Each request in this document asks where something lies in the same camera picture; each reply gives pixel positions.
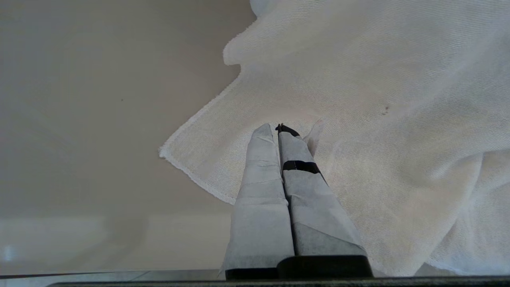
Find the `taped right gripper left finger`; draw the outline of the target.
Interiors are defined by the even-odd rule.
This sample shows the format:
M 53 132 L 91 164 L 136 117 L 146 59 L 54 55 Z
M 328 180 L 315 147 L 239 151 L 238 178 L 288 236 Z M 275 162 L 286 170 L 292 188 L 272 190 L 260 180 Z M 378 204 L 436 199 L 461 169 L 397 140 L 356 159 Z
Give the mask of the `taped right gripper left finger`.
M 269 124 L 247 146 L 240 190 L 222 264 L 226 279 L 277 279 L 281 261 L 295 256 L 291 216 Z

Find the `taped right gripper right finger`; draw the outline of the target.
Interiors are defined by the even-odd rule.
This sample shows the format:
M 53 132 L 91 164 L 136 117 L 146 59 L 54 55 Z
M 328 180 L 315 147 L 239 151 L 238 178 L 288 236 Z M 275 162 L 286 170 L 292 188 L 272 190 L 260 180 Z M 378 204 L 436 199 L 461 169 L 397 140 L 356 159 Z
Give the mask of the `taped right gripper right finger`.
M 295 255 L 277 265 L 281 278 L 372 278 L 361 237 L 333 194 L 304 139 L 276 127 Z

